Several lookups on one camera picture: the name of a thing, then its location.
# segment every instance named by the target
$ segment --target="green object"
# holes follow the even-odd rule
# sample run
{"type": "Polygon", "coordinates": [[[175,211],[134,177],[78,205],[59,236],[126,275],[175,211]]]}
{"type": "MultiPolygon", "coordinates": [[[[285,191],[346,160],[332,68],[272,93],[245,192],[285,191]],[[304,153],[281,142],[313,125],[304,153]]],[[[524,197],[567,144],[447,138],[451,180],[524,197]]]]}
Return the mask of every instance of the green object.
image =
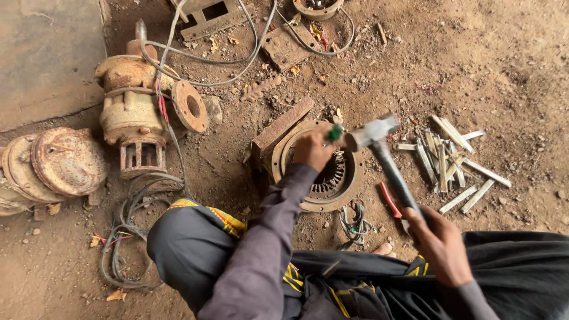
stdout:
{"type": "Polygon", "coordinates": [[[340,139],[343,131],[344,130],[343,130],[341,125],[335,124],[334,128],[332,128],[332,130],[330,130],[330,132],[328,132],[328,134],[326,135],[326,140],[327,141],[336,141],[336,140],[340,139]]]}

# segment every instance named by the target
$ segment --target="sleeve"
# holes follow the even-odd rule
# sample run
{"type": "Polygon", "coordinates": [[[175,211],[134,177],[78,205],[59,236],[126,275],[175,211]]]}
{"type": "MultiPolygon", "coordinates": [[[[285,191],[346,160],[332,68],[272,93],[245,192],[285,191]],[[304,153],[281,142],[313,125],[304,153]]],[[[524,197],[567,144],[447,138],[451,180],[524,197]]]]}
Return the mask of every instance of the sleeve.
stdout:
{"type": "Polygon", "coordinates": [[[484,294],[473,280],[458,288],[439,284],[443,296],[443,308],[455,320],[500,320],[488,305],[484,294]]]}
{"type": "Polygon", "coordinates": [[[260,220],[237,246],[198,320],[281,319],[281,282],[292,256],[292,228],[317,176],[312,167],[295,163],[271,187],[260,220]]]}

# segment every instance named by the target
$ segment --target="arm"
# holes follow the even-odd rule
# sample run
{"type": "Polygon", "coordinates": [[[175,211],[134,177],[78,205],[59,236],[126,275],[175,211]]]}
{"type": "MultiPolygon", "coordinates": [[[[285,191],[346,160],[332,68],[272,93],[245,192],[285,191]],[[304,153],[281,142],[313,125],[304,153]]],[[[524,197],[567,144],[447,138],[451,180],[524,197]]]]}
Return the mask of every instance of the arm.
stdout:
{"type": "Polygon", "coordinates": [[[199,320],[281,319],[281,282],[292,255],[292,228],[300,203],[336,150],[323,146],[325,130],[319,127],[297,142],[295,163],[263,200],[260,220],[233,252],[199,320]]]}
{"type": "Polygon", "coordinates": [[[453,319],[499,320],[472,277],[460,230],[429,207],[421,211],[428,226],[411,208],[403,210],[403,217],[411,225],[417,249],[435,271],[444,310],[453,319]]]}

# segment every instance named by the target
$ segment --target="hammer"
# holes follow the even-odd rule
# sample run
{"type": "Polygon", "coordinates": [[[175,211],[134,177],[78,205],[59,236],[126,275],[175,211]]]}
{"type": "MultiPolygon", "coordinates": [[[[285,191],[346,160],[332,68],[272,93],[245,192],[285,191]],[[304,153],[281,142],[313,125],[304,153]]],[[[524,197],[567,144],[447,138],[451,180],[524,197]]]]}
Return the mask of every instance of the hammer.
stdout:
{"type": "Polygon", "coordinates": [[[401,172],[399,172],[397,165],[393,162],[393,158],[389,153],[389,147],[385,141],[387,135],[397,132],[398,129],[399,122],[395,116],[391,113],[386,114],[366,124],[363,128],[347,133],[345,136],[347,149],[351,152],[358,152],[365,147],[369,147],[383,168],[385,175],[387,175],[389,184],[394,189],[403,207],[412,208],[421,214],[415,199],[403,180],[401,172]]]}

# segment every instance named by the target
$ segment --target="hammer handle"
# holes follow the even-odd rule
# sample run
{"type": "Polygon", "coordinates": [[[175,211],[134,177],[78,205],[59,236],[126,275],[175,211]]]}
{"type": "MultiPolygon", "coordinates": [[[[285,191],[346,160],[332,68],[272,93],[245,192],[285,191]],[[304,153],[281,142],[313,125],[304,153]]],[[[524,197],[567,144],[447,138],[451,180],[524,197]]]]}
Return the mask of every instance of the hammer handle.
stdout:
{"type": "Polygon", "coordinates": [[[415,199],[413,198],[413,195],[411,195],[411,191],[407,188],[407,184],[403,180],[401,172],[399,172],[397,165],[391,157],[387,143],[385,141],[374,141],[369,148],[380,163],[380,166],[383,168],[389,184],[395,191],[395,194],[397,195],[397,198],[399,198],[403,207],[412,208],[416,212],[422,214],[415,202],[415,199]]]}

